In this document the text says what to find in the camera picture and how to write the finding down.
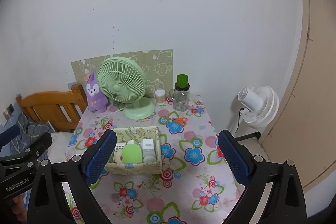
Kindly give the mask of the glass jar green lid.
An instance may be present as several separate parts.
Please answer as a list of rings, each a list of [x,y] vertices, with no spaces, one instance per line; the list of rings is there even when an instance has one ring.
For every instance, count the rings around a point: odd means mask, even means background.
[[[173,101],[173,108],[185,112],[189,107],[189,77],[185,74],[177,75],[177,82],[169,92],[169,98]]]

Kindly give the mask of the white standing fan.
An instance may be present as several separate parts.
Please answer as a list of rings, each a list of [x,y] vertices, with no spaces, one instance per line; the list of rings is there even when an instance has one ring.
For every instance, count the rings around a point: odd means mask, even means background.
[[[238,131],[242,121],[253,129],[266,127],[274,120],[280,104],[277,93],[269,86],[255,90],[244,87],[238,92],[237,99],[242,107],[229,127],[231,133]]]

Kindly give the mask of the cotton swab container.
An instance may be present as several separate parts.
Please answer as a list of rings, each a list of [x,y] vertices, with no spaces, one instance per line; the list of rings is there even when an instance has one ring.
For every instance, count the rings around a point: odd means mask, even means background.
[[[155,101],[157,105],[164,105],[166,102],[166,92],[164,89],[155,91]]]

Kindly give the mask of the white oval earbud case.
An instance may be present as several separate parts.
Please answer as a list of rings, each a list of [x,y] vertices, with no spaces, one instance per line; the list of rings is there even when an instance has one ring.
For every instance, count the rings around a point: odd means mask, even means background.
[[[143,158],[144,163],[153,163],[153,162],[156,162],[156,161],[157,161],[157,158],[153,155],[145,156]]]

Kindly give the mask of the white remote control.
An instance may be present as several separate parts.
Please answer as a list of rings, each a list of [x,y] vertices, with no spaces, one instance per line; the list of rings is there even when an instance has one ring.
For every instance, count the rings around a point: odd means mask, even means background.
[[[126,143],[125,142],[118,142],[118,143],[116,143],[116,147],[115,147],[115,149],[114,149],[114,156],[115,156],[115,153],[117,152],[117,151],[121,151],[122,152],[122,150],[123,150],[123,148],[126,146]]]

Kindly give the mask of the orange handled scissors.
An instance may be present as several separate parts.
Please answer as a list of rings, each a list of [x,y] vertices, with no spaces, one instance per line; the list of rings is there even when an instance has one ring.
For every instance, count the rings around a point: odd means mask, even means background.
[[[167,118],[167,119],[170,120],[170,121],[173,121],[173,122],[177,122],[177,123],[181,124],[182,126],[187,125],[187,122],[188,122],[188,119],[185,118],[185,117],[182,117],[182,118]]]

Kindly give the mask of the white cube charger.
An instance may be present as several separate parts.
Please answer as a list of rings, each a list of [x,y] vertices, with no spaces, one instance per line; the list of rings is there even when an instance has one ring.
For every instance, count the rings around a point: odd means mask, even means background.
[[[143,139],[141,141],[143,157],[155,156],[155,141],[154,139]]]

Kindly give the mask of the green silicone pad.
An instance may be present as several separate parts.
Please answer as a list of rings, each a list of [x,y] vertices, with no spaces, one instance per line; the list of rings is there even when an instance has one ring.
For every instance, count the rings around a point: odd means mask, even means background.
[[[127,144],[122,150],[124,164],[141,164],[143,162],[142,149],[136,144]]]

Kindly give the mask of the cartoon wall paper sheet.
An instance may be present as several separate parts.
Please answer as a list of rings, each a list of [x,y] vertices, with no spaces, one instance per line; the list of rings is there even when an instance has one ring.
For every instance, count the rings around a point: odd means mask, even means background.
[[[153,98],[156,90],[163,89],[168,92],[173,88],[173,50],[138,51],[116,55],[131,59],[142,68],[147,80],[147,97]],[[84,85],[87,76],[97,71],[101,63],[110,57],[111,55],[106,55],[72,62],[76,82]]]

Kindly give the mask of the grey plaid blanket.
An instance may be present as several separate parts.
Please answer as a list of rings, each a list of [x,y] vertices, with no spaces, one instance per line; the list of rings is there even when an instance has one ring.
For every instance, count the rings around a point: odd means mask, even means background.
[[[30,117],[26,117],[22,113],[18,115],[15,124],[18,125],[20,133],[3,147],[1,156],[10,156],[21,153],[44,132],[50,134],[56,133],[50,123],[35,123]]]

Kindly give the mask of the green desk fan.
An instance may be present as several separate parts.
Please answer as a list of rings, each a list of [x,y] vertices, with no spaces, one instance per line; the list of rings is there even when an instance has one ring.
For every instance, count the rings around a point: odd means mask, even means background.
[[[123,113],[127,118],[141,120],[154,113],[154,102],[145,96],[145,73],[135,61],[121,56],[108,58],[101,63],[96,76],[101,91],[125,105]]]

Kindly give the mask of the cartoon fabric storage box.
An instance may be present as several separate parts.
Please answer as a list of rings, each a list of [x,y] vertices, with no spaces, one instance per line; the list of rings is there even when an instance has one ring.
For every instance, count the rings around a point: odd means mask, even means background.
[[[114,129],[116,147],[105,166],[112,174],[160,174],[163,170],[159,128],[127,127]]]

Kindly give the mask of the purple plush toy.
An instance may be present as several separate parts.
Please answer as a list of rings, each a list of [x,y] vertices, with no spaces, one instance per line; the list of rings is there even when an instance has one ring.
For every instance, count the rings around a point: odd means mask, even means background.
[[[100,89],[95,72],[91,72],[86,80],[85,93],[87,95],[88,109],[90,111],[97,113],[106,111],[108,98]]]

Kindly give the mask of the wall power socket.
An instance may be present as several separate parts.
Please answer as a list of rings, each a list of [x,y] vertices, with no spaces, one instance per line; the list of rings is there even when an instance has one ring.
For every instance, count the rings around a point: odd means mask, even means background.
[[[3,111],[3,116],[6,120],[9,120],[14,111],[14,106],[12,104],[9,104],[9,106]]]

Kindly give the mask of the round cream pocket mirror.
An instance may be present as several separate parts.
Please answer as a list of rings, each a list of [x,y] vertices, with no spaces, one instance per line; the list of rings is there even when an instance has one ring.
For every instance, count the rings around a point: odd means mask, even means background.
[[[116,164],[122,164],[122,152],[121,151],[117,151],[115,153],[115,156],[114,156],[114,162]]]

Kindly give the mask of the wooden bed headboard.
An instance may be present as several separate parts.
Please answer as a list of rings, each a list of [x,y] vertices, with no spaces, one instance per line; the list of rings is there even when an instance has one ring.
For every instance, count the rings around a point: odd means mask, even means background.
[[[23,114],[34,122],[50,122],[58,131],[73,132],[88,104],[83,87],[71,86],[68,92],[39,92],[23,98],[16,96]]]

